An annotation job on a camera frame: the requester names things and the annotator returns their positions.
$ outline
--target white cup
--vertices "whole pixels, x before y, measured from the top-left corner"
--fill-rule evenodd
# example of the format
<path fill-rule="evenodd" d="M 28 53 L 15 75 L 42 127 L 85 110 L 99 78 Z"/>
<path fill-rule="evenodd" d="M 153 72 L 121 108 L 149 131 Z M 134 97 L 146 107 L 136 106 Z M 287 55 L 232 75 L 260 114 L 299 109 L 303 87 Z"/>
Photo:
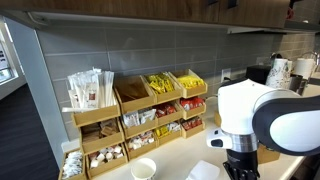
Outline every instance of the white cup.
<path fill-rule="evenodd" d="M 131 174 L 135 180 L 154 180 L 156 163 L 149 158 L 137 160 L 131 167 Z"/>

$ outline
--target wooden display shelf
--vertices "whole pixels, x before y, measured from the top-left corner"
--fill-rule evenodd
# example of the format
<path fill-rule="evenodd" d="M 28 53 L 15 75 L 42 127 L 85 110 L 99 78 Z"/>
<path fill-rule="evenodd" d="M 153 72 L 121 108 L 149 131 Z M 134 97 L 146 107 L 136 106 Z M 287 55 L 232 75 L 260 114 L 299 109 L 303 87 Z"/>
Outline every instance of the wooden display shelf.
<path fill-rule="evenodd" d="M 187 120 L 190 118 L 193 118 L 195 116 L 201 115 L 206 112 L 207 106 L 205 103 L 203 103 L 203 106 L 190 109 L 189 111 L 186 111 L 180 104 L 180 100 L 177 100 L 177 104 L 179 105 L 180 109 L 182 109 L 182 118 Z"/>
<path fill-rule="evenodd" d="M 95 122 L 104 121 L 107 119 L 119 117 L 121 115 L 119 103 L 116 100 L 116 105 L 104 107 L 92 111 L 87 111 L 83 113 L 71 113 L 71 119 L 74 126 L 82 127 L 88 124 Z"/>
<path fill-rule="evenodd" d="M 147 79 L 145 78 L 145 76 L 141 76 L 141 77 L 143 79 L 143 82 L 149 86 L 149 83 L 148 83 Z M 181 95 L 182 95 L 181 87 L 170 76 L 169 76 L 169 80 L 171 81 L 171 83 L 172 83 L 172 85 L 173 85 L 173 87 L 175 89 L 174 91 L 166 92 L 166 93 L 163 93 L 163 94 L 156 94 L 154 92 L 154 90 L 149 86 L 150 89 L 152 90 L 152 93 L 156 97 L 156 103 L 157 104 L 162 104 L 162 103 L 165 103 L 165 102 L 168 102 L 168 101 L 172 101 L 172 100 L 181 98 Z"/>
<path fill-rule="evenodd" d="M 61 166 L 61 169 L 60 169 L 60 173 L 59 173 L 59 177 L 58 177 L 58 180 L 62 180 L 62 173 L 63 173 L 63 166 L 65 164 L 65 161 L 66 161 L 66 158 L 67 158 L 67 155 L 71 152 L 74 152 L 74 151 L 79 151 L 80 149 L 75 149 L 75 150 L 72 150 L 72 151 L 68 151 L 66 153 L 63 154 L 63 162 L 62 162 L 62 166 Z M 86 175 L 86 172 L 85 172 L 85 157 L 82 156 L 82 172 L 78 175 L 75 175 L 75 176 L 72 176 L 70 178 L 68 178 L 68 180 L 87 180 L 87 175 Z"/>
<path fill-rule="evenodd" d="M 156 97 L 141 76 L 117 79 L 114 82 L 115 93 L 121 106 L 122 114 L 137 111 L 156 104 Z"/>
<path fill-rule="evenodd" d="M 181 130 L 170 133 L 169 135 L 161 137 L 161 138 L 157 137 L 158 145 L 161 146 L 161 145 L 166 144 L 166 143 L 168 143 L 174 139 L 177 139 L 179 137 L 181 137 Z"/>
<path fill-rule="evenodd" d="M 202 85 L 202 86 L 198 86 L 198 87 L 194 87 L 194 88 L 191 88 L 191 89 L 187 89 L 178 81 L 177 78 L 180 77 L 180 76 L 183 76 L 183 75 L 191 75 L 191 76 L 200 78 L 196 73 L 194 73 L 190 69 L 182 70 L 182 71 L 176 71 L 176 72 L 169 72 L 169 75 L 181 87 L 181 89 L 182 89 L 182 97 L 183 98 L 190 98 L 190 97 L 198 96 L 198 95 L 201 95 L 201 94 L 205 94 L 208 91 L 208 85 L 205 82 L 204 82 L 204 85 Z"/>
<path fill-rule="evenodd" d="M 139 126 L 133 126 L 130 128 L 127 128 L 124 124 L 123 120 L 121 120 L 122 127 L 124 130 L 125 138 L 129 139 L 131 137 L 137 136 L 143 132 L 152 130 L 156 127 L 158 127 L 158 118 L 155 117 L 152 121 L 146 121 L 144 124 L 140 124 Z"/>
<path fill-rule="evenodd" d="M 138 149 L 132 150 L 132 151 L 129 150 L 128 142 L 126 142 L 125 146 L 126 146 L 126 150 L 128 152 L 129 160 L 132 160 L 132 159 L 134 159 L 136 157 L 139 157 L 139 156 L 141 156 L 141 155 L 143 155 L 143 154 L 145 154 L 145 153 L 157 148 L 158 147 L 158 142 L 157 142 L 157 139 L 155 137 L 155 134 L 153 134 L 153 137 L 154 137 L 154 142 L 153 143 L 147 144 L 145 146 L 142 146 L 141 148 L 138 148 Z"/>
<path fill-rule="evenodd" d="M 181 109 L 181 106 L 179 106 L 176 102 L 172 102 L 171 104 L 174 105 L 177 112 L 158 118 L 158 127 L 179 120 L 183 117 L 183 110 Z"/>
<path fill-rule="evenodd" d="M 79 132 L 80 132 L 80 147 L 81 147 L 81 151 L 84 155 L 88 155 L 90 153 L 93 153 L 95 151 L 99 151 L 102 148 L 105 147 L 109 147 L 109 146 L 113 146 L 115 144 L 119 144 L 124 142 L 124 133 L 122 130 L 122 126 L 119 122 L 119 119 L 117 119 L 117 124 L 118 124 L 118 128 L 119 128 L 119 132 L 116 134 L 113 134 L 111 136 L 107 136 L 95 141 L 91 141 L 91 142 L 83 142 L 82 139 L 82 130 L 81 128 L 79 128 Z"/>
<path fill-rule="evenodd" d="M 123 153 L 123 157 L 118 158 L 118 159 L 114 159 L 108 163 L 102 164 L 96 168 L 92 168 L 90 169 L 90 161 L 88 156 L 86 156 L 86 167 L 87 167 L 87 174 L 89 179 L 92 179 L 95 176 L 98 176 L 102 173 L 114 170 L 122 165 L 125 165 L 128 163 L 128 156 L 125 150 L 125 147 L 123 144 L 121 144 L 122 147 L 122 153 Z"/>
<path fill-rule="evenodd" d="M 205 129 L 205 127 L 206 127 L 206 126 L 205 126 L 204 121 L 202 121 L 202 124 L 201 124 L 201 125 L 199 125 L 199 126 L 197 126 L 197 127 L 194 127 L 194 128 L 192 128 L 192 129 L 189 129 L 188 131 L 186 131 L 186 130 L 183 128 L 183 126 L 181 125 L 181 135 L 182 135 L 183 138 L 186 139 L 186 138 L 189 138 L 189 137 L 191 137 L 191 136 L 193 136 L 193 135 L 195 135 L 195 134 L 203 131 L 203 130 Z"/>

